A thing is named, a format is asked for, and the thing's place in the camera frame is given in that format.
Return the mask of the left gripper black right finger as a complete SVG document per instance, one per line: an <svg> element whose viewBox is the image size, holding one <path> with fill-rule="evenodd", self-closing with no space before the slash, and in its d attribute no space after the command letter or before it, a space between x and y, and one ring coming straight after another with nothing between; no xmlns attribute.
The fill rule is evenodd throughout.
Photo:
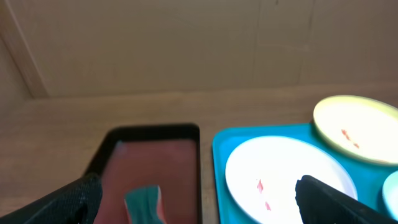
<svg viewBox="0 0 398 224"><path fill-rule="evenodd" d="M397 224L310 175L297 181L295 192L303 224Z"/></svg>

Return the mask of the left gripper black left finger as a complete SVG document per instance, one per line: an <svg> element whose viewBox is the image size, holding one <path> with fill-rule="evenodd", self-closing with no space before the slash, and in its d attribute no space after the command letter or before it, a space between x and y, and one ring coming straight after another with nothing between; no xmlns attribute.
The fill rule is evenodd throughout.
<svg viewBox="0 0 398 224"><path fill-rule="evenodd" d="M99 176L88 174L1 217L1 224L93 224L102 195Z"/></svg>

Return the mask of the white plate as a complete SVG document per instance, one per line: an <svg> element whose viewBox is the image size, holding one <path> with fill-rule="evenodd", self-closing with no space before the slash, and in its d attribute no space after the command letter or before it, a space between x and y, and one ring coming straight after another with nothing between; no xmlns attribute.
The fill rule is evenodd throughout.
<svg viewBox="0 0 398 224"><path fill-rule="evenodd" d="M302 223L295 185L304 175L358 198L352 178L336 159L298 139L262 136L247 140L232 151L225 170L232 198L258 223Z"/></svg>

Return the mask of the light blue plate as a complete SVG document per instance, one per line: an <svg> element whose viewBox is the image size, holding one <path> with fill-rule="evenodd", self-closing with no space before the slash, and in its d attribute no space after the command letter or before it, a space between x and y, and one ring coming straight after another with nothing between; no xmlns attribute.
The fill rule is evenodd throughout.
<svg viewBox="0 0 398 224"><path fill-rule="evenodd" d="M391 173L383 183L382 197L386 210L394 219L398 219L398 171Z"/></svg>

